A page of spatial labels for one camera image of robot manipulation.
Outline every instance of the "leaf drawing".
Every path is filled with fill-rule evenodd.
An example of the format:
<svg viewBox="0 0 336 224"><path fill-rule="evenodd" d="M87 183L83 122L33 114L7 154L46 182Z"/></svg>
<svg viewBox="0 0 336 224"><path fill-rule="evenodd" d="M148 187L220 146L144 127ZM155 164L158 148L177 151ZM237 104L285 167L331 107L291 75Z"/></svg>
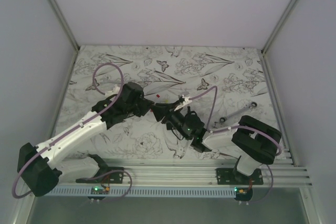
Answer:
<svg viewBox="0 0 336 224"><path fill-rule="evenodd" d="M130 61L130 62L114 62L114 64L117 65L118 67L124 66L124 65L129 64L129 63L133 63L133 61ZM112 71L115 71L115 70L116 70L116 68L114 66L106 65L102 68L101 71L99 71L99 73L96 74L96 77L102 76L103 74L106 74L106 73L109 73L109 72L112 72Z"/></svg>
<svg viewBox="0 0 336 224"><path fill-rule="evenodd" d="M150 65L152 63L152 59L147 59L143 61L145 67L147 67L148 65Z"/></svg>
<svg viewBox="0 0 336 224"><path fill-rule="evenodd" d="M112 143L120 143L122 141L122 134L117 134L113 136Z"/></svg>
<svg viewBox="0 0 336 224"><path fill-rule="evenodd" d="M207 76L208 74L211 74L211 73L214 73L214 72L217 72L219 69L221 69L222 67L228 65L228 64L231 64L233 62L230 62L230 63L222 63L222 64L218 64L210 69L208 69L202 76Z"/></svg>
<svg viewBox="0 0 336 224"><path fill-rule="evenodd" d="M262 94L266 94L266 93L268 93L268 89L267 89L267 87L264 87L264 88L260 89L260 90L257 92L256 95L252 95L252 96L253 96L253 97L257 97L258 95L262 95Z"/></svg>
<svg viewBox="0 0 336 224"><path fill-rule="evenodd" d="M164 81L153 82L145 88L145 89L151 88L149 91L146 91L145 94L146 95L157 94L178 84L180 83L164 82Z"/></svg>
<svg viewBox="0 0 336 224"><path fill-rule="evenodd" d="M127 136L130 134L130 130L127 127L124 127L123 130Z"/></svg>
<svg viewBox="0 0 336 224"><path fill-rule="evenodd" d="M110 139L108 136L106 136L104 133L100 133L101 138L104 140L104 142L107 144L107 142L110 142Z"/></svg>
<svg viewBox="0 0 336 224"><path fill-rule="evenodd" d="M212 59L212 60L219 61L220 63L222 63L222 62L233 63L233 61L225 60L225 59L223 59L221 57L217 57L217 56L214 56L214 55L208 55L208 54L206 54L206 57L209 58L209 59Z"/></svg>
<svg viewBox="0 0 336 224"><path fill-rule="evenodd" d="M158 72L158 71L155 71L155 73L156 73L158 76L162 77L163 79L166 79L166 80L169 80L169 81L174 81L174 82L177 82L177 83L179 83L179 84L184 84L184 83L185 83L185 82L183 82L183 81L180 81L179 79L176 79L176 78L174 78L174 77L169 76L168 74L161 73L161 72Z"/></svg>
<svg viewBox="0 0 336 224"><path fill-rule="evenodd" d="M114 60L113 62L124 62L124 63L131 63L131 61L129 60L125 60L123 58L120 58L120 57L117 57L117 56L114 56L114 55L107 55L106 54L106 57Z"/></svg>

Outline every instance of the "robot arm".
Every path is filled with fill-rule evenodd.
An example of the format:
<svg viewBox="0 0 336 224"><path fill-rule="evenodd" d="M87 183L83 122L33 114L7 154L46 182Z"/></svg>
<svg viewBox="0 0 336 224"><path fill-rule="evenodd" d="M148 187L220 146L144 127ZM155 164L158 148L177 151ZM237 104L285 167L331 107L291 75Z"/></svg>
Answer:
<svg viewBox="0 0 336 224"><path fill-rule="evenodd" d="M251 176L261 164L273 164L277 154L277 146L281 139L281 133L251 116L244 115L240 121L230 127L208 131L204 123L188 107L186 115L181 114L181 109L187 102L176 106L176 103L157 103L152 106L157 121L167 125L167 130L177 130L185 139L191 140L191 147L198 152L219 150L238 159L234 173L239 177ZM228 147L235 151L228 153Z"/></svg>
<svg viewBox="0 0 336 224"><path fill-rule="evenodd" d="M118 92L119 88L108 92L109 97L99 101L81 120L57 136L36 146L27 143L21 147L18 172L32 157L46 149L27 166L21 175L35 196L45 195L59 182L68 182L77 178L88 178L104 173L103 170L107 167L102 167L102 159L94 155L78 161L63 160L81 143L108 130L115 124L121 123L124 119L130 116L144 116L153 104L152 101L144 98L141 86L129 82L123 86L122 92L115 103L103 113L97 115L112 102L111 99ZM92 120L83 123L92 117L94 117ZM68 133L66 137L54 143L55 139L65 133Z"/></svg>
<svg viewBox="0 0 336 224"><path fill-rule="evenodd" d="M166 124L167 130L177 130L185 139L191 140L191 146L198 152L221 150L229 145L236 146L240 152L232 155L239 158L236 163L237 177L250 176L261 164L272 164L274 161L277 148L272 142L260 134L252 137L253 131L238 128L248 126L250 129L258 129L273 137L277 143L280 142L279 131L254 118L243 116L237 125L223 133L208 132L197 113L191 111L189 106L186 115L181 113L182 108L192 102L188 97L180 97L175 103L154 104L144 98L141 86L128 82L122 87L115 103L106 109L118 92L118 87L108 92L105 100L99 101L81 120L59 135L35 147L30 143L21 147L17 170L35 196L47 194L59 182L104 174L108 167L97 155L89 155L80 160L64 159L84 141L130 116L144 116L149 109L152 109L158 122ZM55 139L65 133L67 136L54 143Z"/></svg>

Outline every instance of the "patterned surface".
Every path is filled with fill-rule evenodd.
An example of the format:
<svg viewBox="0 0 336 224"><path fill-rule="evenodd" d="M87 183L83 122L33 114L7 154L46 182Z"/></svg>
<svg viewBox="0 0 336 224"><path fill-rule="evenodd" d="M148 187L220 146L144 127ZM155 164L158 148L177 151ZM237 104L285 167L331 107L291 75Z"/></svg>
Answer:
<svg viewBox="0 0 336 224"><path fill-rule="evenodd" d="M105 62L117 64L124 74L125 82L140 84L144 87L146 98L155 102L174 102L182 93L189 93L193 97L217 85L212 127L239 121L242 115L229 119L225 124L218 122L221 116L233 113L251 101L257 102L258 107L244 114L277 127L256 49L83 46L73 70L57 133L76 123L97 101L104 99L92 86L92 73L99 64ZM119 82L120 77L113 67L103 67L97 74L96 83L102 91L111 90ZM213 95L210 92L191 104L192 110L205 123ZM71 157L83 157L90 153L99 154L103 158L222 158L217 152L200 154L189 145L190 141L178 140L163 124L156 122L154 115L149 112L141 119L126 119L97 135L82 144Z"/></svg>

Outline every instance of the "purple cable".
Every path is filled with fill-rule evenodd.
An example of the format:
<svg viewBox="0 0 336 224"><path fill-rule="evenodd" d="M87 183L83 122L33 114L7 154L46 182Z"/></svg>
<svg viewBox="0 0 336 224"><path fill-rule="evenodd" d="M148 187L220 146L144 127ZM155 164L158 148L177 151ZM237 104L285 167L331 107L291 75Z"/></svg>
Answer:
<svg viewBox="0 0 336 224"><path fill-rule="evenodd" d="M118 199L121 199L121 198L125 197L130 192L130 190L132 188L133 180L132 180L131 175L128 172L126 172L125 170L111 170L111 171L109 171L107 173L104 173L104 174L99 175L99 176L94 177L94 178L83 178L83 179L85 179L85 180L94 180L94 179L106 177L107 175L112 174L112 173L119 173L119 172L125 173L130 178L130 186L126 190L126 192L124 192L123 195L121 195L121 196L119 196L117 198L113 198L113 199L109 199L109 200L104 200L104 202L115 201L115 200L118 200Z"/></svg>
<svg viewBox="0 0 336 224"><path fill-rule="evenodd" d="M195 100L195 99L198 99L202 96L204 96L205 94L208 94L211 90L215 89L215 97L214 97L214 102L212 104L212 108L211 108L211 111L210 111L210 115L209 115L209 119L208 119L208 122L206 124L206 129L210 132L212 131L213 133L221 133L221 132L226 132L226 131L229 131L230 129L231 130L234 130L234 129L246 129L246 130L249 130L249 131L253 131L253 132L256 132L264 137L266 137L267 139L269 139L272 143L274 143L278 149L278 153L276 154L276 156L280 155L281 152L282 152L282 149L281 149L281 146L277 143L277 141L275 141L272 137L270 137L269 135L265 134L264 132L262 131L259 131L257 129L254 129L254 128L251 128L251 127L247 127L247 126L240 126L240 125L236 125L236 126L232 126L232 127L227 127L225 129L221 129L221 130L217 130L217 131L214 131L214 130L211 130L210 129L210 120L211 120L211 117L212 117L212 113L214 112L214 109L215 109L215 103L216 103L216 99L217 99L217 91L218 91L218 88L217 86L212 86L211 88L209 88L207 91L203 92L202 94L199 94L195 97L192 97L190 98L190 100Z"/></svg>
<svg viewBox="0 0 336 224"><path fill-rule="evenodd" d="M120 94L121 94L121 91L122 91L122 87L124 85L124 77L122 75L122 72L121 72L121 69L113 64L113 63L104 63L102 65L100 65L94 72L93 72L93 86L97 89L97 86L96 86L96 80L95 80L95 77L96 77L96 73L97 71L103 67L103 66L107 66L107 65L110 65L110 66L113 66L115 67L118 71L119 71L119 74L120 74L120 78L121 78L121 83L120 83L120 90L117 94L117 96L113 99L113 101L105 108L103 109L102 111L100 111L99 113L93 115L92 117L90 117L89 119L86 119L85 121L83 121L83 124L86 124L88 122L90 122L91 120L95 119L96 117L100 116L102 113L104 113L106 110L108 110L115 102L116 100L119 98ZM78 128L80 128L80 125L77 125L75 127L73 127L72 129L70 129L69 131L65 132L64 134L62 134L60 137L56 138L54 141L52 141L50 143L50 147L51 146L54 146L56 143L58 143L60 140L62 140L64 137L66 137L67 135L71 134L72 132L74 132L75 130L77 130ZM38 153L36 153L22 168L21 170L18 172L17 174L17 177L15 178L14 182L13 182L13 185L12 185L12 195L14 198L16 199L21 199L21 198L24 198L26 197L27 195L29 195L32 191L28 191L22 195L17 195L16 194L16 186L17 186L17 183L22 175L22 173L27 169L27 167L38 157L40 156L43 152L45 152L46 150L48 150L47 147L43 148L41 151L39 151Z"/></svg>
<svg viewBox="0 0 336 224"><path fill-rule="evenodd" d="M252 204L254 204L254 203L260 203L260 202L264 201L264 200L269 196L270 192L271 192L272 189L273 189L273 185L274 185L273 172L272 172L272 170L271 170L271 167L269 167L269 165L266 165L266 166L267 166L269 172L271 173L271 185L270 185L270 187L269 187L267 193L265 194L265 196L263 196L263 198L258 199L258 200L254 200L254 201L249 201L249 202L248 202L249 204L251 204L251 203L252 203Z"/></svg>
<svg viewBox="0 0 336 224"><path fill-rule="evenodd" d="M206 129L208 131L210 131L210 120L212 118L212 113L214 112L214 109L215 109L215 103L216 103L216 99L217 99L217 91L218 91L218 87L217 86L212 86L211 88L209 88L207 91L203 92L202 94L199 94L195 97L192 97L190 98L190 100L195 100L195 99L198 99L202 96L204 96L205 94L208 94L211 90L215 89L215 97L214 97L214 102L212 103L212 108L211 108L211 111L210 111L210 115L209 115L209 119L208 119L208 122L206 124Z"/></svg>

